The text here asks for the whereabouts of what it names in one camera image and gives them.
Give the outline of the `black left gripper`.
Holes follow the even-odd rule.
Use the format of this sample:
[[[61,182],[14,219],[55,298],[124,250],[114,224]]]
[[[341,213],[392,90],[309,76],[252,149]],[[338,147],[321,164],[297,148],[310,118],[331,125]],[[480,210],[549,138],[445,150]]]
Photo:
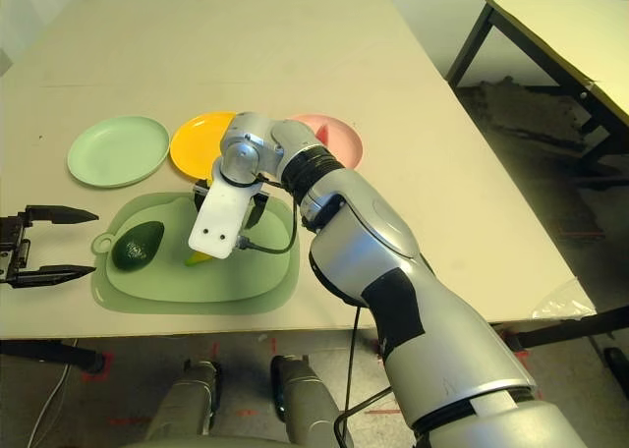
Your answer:
[[[55,286],[84,277],[96,270],[82,265],[41,266],[37,270],[22,271],[27,265],[30,240],[25,229],[31,221],[53,224],[78,224],[98,219],[96,214],[62,205],[28,205],[23,212],[1,218],[1,282],[13,288]]]

